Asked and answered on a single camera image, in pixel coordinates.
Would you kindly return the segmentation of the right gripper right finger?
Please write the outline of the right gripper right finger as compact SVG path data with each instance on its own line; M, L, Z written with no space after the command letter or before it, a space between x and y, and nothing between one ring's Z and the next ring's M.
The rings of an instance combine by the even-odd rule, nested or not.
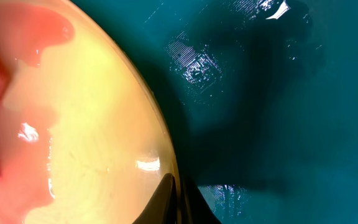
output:
M182 224L221 224L196 184L189 178L181 178L180 207Z

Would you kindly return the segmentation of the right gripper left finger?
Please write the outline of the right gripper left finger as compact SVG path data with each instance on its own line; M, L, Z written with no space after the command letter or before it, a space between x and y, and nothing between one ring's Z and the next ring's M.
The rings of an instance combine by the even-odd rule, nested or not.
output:
M176 224L177 190L175 178L167 173L161 179L148 204L133 224Z

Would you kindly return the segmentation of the green plate top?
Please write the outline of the green plate top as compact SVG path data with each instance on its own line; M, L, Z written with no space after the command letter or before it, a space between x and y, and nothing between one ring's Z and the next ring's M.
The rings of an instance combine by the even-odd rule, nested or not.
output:
M70 1L0 1L0 223L133 223L167 173L165 121L109 36Z

